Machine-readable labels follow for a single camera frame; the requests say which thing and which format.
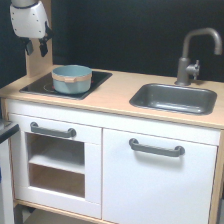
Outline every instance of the stovetop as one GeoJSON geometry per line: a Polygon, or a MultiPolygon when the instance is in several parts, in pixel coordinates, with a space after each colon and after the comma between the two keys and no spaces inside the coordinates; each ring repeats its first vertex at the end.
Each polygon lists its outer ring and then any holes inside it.
{"type": "Polygon", "coordinates": [[[30,85],[24,87],[20,92],[31,93],[31,94],[40,94],[45,96],[54,96],[69,98],[75,100],[83,100],[96,88],[98,88],[102,83],[104,83],[108,78],[112,76],[111,73],[107,72],[92,72],[91,86],[87,92],[79,94],[63,94],[59,93],[54,89],[53,79],[51,73],[45,75],[44,77],[38,79],[37,81],[31,83],[30,85]]]}

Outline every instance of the faucet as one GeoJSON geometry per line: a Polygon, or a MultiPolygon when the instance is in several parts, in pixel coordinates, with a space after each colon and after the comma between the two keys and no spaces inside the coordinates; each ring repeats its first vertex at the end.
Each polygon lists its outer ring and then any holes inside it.
{"type": "Polygon", "coordinates": [[[190,65],[190,59],[188,58],[190,40],[193,36],[199,36],[199,35],[211,35],[215,41],[214,54],[216,55],[222,54],[222,39],[216,30],[212,28],[204,28],[204,29],[192,30],[191,32],[189,32],[184,39],[183,55],[179,59],[177,81],[175,82],[176,85],[188,86],[191,84],[189,80],[189,75],[193,75],[195,80],[199,75],[200,70],[199,61],[197,60],[196,64],[190,65]]]}

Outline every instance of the countertop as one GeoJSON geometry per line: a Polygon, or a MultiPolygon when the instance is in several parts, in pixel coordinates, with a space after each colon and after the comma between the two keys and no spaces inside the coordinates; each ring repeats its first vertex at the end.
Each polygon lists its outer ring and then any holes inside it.
{"type": "Polygon", "coordinates": [[[129,100],[143,85],[149,83],[174,85],[176,78],[173,77],[107,71],[113,74],[112,77],[100,85],[84,100],[72,100],[19,92],[20,89],[48,74],[55,67],[57,67],[57,65],[50,67],[44,73],[33,78],[24,76],[18,79],[0,89],[0,97],[224,129],[224,83],[219,82],[193,81],[189,86],[192,88],[209,89],[217,93],[218,97],[214,110],[209,115],[188,115],[143,109],[134,107],[129,103],[129,100]]]}

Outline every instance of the sink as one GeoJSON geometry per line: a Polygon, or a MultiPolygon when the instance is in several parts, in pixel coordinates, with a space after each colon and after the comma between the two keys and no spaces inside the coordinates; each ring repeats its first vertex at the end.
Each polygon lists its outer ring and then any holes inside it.
{"type": "Polygon", "coordinates": [[[217,94],[207,89],[147,84],[132,97],[130,104],[141,108],[206,115],[213,111],[216,98],[217,94]]]}

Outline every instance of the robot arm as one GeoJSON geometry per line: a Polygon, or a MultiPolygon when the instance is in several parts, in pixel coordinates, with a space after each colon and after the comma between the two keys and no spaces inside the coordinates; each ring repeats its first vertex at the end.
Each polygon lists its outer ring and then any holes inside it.
{"type": "Polygon", "coordinates": [[[23,42],[28,55],[33,52],[30,38],[40,41],[42,57],[47,52],[47,41],[52,38],[53,32],[49,28],[47,14],[39,0],[12,0],[10,6],[12,26],[15,34],[23,42]]]}

